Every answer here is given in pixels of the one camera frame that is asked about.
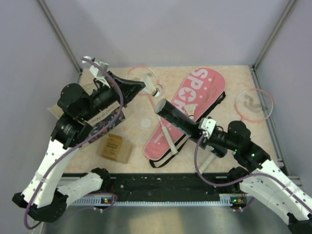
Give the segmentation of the white feather shuttlecock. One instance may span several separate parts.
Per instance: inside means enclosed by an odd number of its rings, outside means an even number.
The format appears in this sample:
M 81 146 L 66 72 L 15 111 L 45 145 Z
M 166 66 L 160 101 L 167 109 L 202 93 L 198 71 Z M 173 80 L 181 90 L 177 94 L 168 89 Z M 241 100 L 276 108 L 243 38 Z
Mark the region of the white feather shuttlecock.
M 158 89 L 153 85 L 151 77 L 149 75 L 144 76 L 145 88 L 143 89 L 144 94 L 156 97 L 158 95 Z
M 186 114 L 192 120 L 194 120 L 196 108 L 197 108 L 197 104 L 187 104 L 184 106 Z

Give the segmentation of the black shuttlecock tube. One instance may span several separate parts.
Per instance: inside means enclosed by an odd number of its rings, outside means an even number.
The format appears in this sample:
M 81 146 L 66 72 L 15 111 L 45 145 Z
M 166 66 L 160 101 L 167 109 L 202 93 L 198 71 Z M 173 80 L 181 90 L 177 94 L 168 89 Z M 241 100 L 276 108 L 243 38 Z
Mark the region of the black shuttlecock tube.
M 185 135 L 187 135 L 190 140 L 192 141 L 192 131 L 195 131 L 199 129 L 199 122 L 194 122 L 194 120 L 190 119 L 188 116 L 186 116 L 181 110 L 179 110 L 177 107 L 172 105 L 167 99 L 163 98 L 161 99 L 157 105 L 155 106 L 155 113 L 162 117 L 163 119 L 170 122 L 173 126 L 178 128 L 180 131 L 182 131 Z M 214 128 L 213 133 L 216 133 L 217 129 L 216 126 Z M 228 150 L 224 147 L 218 146 L 215 143 L 212 143 L 210 141 L 210 137 L 213 136 L 213 133 L 211 135 L 203 135 L 203 137 L 207 137 L 208 141 L 212 144 L 211 149 L 203 149 L 208 150 L 212 152 L 214 155 L 216 155 L 219 158 L 224 157 Z

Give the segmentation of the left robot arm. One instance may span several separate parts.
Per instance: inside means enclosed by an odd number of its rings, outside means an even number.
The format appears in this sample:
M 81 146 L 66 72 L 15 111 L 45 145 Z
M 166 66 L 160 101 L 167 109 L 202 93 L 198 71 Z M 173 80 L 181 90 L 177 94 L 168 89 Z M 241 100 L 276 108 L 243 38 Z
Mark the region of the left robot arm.
M 95 82 L 91 94 L 77 84 L 66 85 L 57 102 L 63 111 L 51 133 L 45 156 L 29 185 L 14 194 L 12 201 L 24 209 L 24 225 L 28 218 L 38 224 L 54 222 L 76 200 L 98 191 L 109 191 L 107 171 L 96 168 L 76 182 L 65 186 L 58 183 L 71 158 L 81 146 L 99 138 L 119 119 L 122 109 L 145 88 L 142 81 L 122 79 L 108 72 L 107 84 Z

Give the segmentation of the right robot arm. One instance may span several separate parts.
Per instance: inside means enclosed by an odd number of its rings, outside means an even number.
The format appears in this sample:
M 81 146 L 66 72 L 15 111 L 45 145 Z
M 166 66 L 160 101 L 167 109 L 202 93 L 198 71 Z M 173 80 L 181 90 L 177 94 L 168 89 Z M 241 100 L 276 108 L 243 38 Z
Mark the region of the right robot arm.
M 196 145 L 215 145 L 234 152 L 244 176 L 231 177 L 222 186 L 251 195 L 278 215 L 293 234 L 312 232 L 312 198 L 285 175 L 271 157 L 251 140 L 251 131 L 239 120 L 223 131 L 211 118 L 194 123 Z

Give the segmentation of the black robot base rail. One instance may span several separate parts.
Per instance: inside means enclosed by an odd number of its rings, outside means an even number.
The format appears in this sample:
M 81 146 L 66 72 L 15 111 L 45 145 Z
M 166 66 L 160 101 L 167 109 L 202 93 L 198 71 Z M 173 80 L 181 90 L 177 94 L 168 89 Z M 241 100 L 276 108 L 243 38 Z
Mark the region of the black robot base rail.
M 119 202 L 204 202 L 246 199 L 238 185 L 214 187 L 196 173 L 111 173 L 99 193 L 113 193 Z

